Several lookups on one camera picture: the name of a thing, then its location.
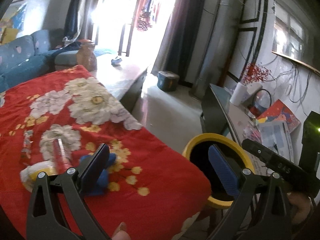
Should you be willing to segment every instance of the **blue gripper pad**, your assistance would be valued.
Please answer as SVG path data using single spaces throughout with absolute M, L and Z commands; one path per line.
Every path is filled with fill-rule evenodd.
M 214 171 L 217 173 L 217 176 L 219 177 L 227 194 L 236 199 L 240 193 L 238 177 L 235 175 L 217 147 L 214 145 L 210 146 L 208 156 L 209 161 L 214 168 Z

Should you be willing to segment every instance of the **black device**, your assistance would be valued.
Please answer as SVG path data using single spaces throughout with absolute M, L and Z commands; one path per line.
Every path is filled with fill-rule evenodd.
M 276 172 L 270 177 L 255 175 L 249 169 L 239 174 L 240 194 L 207 240 L 290 240 L 290 205 L 281 176 Z M 237 236 L 253 195 L 258 193 L 256 212 L 246 231 Z
M 301 167 L 278 155 L 267 147 L 250 139 L 242 142 L 242 148 L 258 157 L 267 168 L 281 174 L 293 186 L 293 190 L 305 192 L 315 198 L 320 190 L 320 180 L 314 173 L 308 173 Z
M 97 182 L 109 159 L 109 147 L 101 144 L 92 157 L 61 175 L 38 174 L 27 217 L 27 240 L 111 240 L 83 200 Z M 63 193 L 83 236 L 73 233 L 63 214 L 57 193 Z
M 320 162 L 320 114 L 311 111 L 303 123 L 299 166 L 316 176 Z

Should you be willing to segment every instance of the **finger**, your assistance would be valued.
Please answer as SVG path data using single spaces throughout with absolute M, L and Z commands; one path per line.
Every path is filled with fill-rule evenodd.
M 127 231 L 127 225 L 124 223 L 124 222 L 121 222 L 120 225 L 117 227 L 117 229 L 115 230 L 115 232 L 113 233 L 113 236 L 114 237 L 118 232 L 120 231 Z
M 291 221 L 292 224 L 298 225 L 308 217 L 311 210 L 311 201 L 305 194 L 300 192 L 292 192 L 288 194 L 288 200 L 298 209 Z
M 305 194 L 301 192 L 290 192 L 287 194 L 288 200 L 291 205 L 296 206 L 298 209 L 309 208 L 311 201 Z
M 112 240 L 131 240 L 127 232 L 120 230 L 115 236 L 112 237 Z

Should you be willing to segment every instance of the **metal screw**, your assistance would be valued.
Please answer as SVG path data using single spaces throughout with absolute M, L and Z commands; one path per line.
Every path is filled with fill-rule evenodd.
M 251 174 L 251 171 L 249 169 L 244 169 L 244 170 L 242 170 L 242 172 L 245 175 L 250 175 Z
M 76 169 L 75 169 L 75 168 L 70 168 L 70 169 L 67 170 L 67 173 L 68 173 L 69 175 L 74 174 L 75 172 L 76 172 Z
M 43 178 L 44 176 L 45 176 L 45 173 L 44 173 L 43 171 L 38 174 L 38 177 L 39 177 L 40 179 Z
M 273 176 L 275 179 L 279 179 L 279 178 L 280 178 L 280 175 L 279 175 L 278 173 L 276 173 L 276 172 L 273 173 L 272 176 Z

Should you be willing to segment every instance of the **red floral bedspread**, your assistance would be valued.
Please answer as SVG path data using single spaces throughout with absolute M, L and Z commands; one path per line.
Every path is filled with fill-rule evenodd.
M 124 221 L 132 240 L 178 239 L 211 192 L 196 166 L 141 127 L 82 66 L 0 94 L 0 124 L 0 205 L 23 236 L 30 198 L 19 176 L 25 130 L 34 133 L 31 164 L 52 159 L 54 138 L 72 151 L 73 165 L 100 143 L 117 154 L 105 195 L 85 199 L 109 235 Z

